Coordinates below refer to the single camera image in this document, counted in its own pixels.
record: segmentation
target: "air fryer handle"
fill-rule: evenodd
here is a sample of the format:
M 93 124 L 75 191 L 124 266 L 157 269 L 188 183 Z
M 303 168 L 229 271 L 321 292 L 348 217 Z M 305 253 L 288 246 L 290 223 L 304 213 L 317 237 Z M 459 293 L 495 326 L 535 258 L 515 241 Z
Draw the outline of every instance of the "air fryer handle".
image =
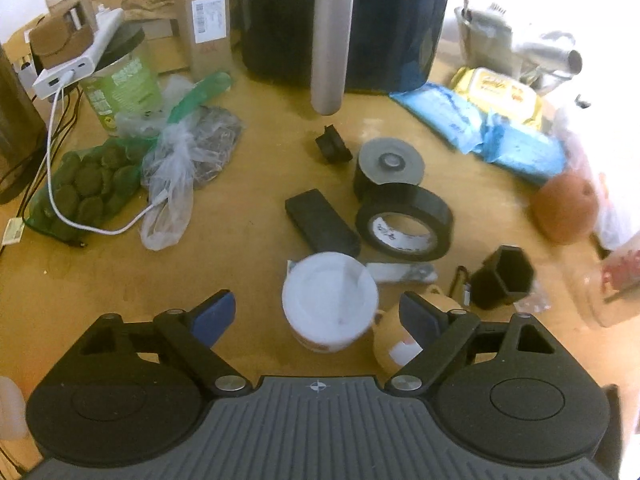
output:
M 311 104 L 321 115 L 342 105 L 347 77 L 353 0 L 316 0 L 311 60 Z

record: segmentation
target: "black hexagonal cup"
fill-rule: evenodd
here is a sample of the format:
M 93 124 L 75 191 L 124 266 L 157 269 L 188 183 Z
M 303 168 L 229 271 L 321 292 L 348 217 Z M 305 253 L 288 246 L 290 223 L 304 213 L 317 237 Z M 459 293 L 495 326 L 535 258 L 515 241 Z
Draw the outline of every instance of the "black hexagonal cup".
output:
M 520 247 L 502 245 L 469 282 L 471 301 L 485 310 L 526 298 L 536 271 Z

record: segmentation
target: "brown pouch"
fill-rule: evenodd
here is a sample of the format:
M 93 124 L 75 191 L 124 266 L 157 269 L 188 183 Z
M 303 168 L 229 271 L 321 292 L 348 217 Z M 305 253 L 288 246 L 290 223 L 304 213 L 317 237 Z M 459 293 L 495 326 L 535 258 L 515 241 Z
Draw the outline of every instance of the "brown pouch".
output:
M 88 23 L 76 28 L 69 12 L 47 16 L 30 32 L 32 52 L 43 68 L 53 68 L 80 56 L 94 42 Z

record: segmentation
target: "green canister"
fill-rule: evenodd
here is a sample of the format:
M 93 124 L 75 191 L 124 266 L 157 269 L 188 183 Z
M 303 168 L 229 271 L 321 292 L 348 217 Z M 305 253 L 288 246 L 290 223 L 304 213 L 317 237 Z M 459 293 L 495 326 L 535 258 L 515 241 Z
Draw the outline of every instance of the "green canister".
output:
M 145 32 L 133 23 L 120 26 L 95 73 L 80 85 L 100 123 L 110 132 L 116 130 L 117 112 L 144 114 L 162 106 L 158 74 L 151 67 Z

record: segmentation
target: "wet wipes package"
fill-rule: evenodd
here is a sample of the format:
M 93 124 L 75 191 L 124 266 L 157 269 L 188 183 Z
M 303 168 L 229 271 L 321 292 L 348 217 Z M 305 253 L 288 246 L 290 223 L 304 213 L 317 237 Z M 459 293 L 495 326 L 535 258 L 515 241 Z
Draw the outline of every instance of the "wet wipes package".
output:
M 486 119 L 482 158 L 539 186 L 566 165 L 560 140 L 492 113 Z
M 462 153 L 481 151 L 486 115 L 455 92 L 426 82 L 411 92 L 389 94 Z

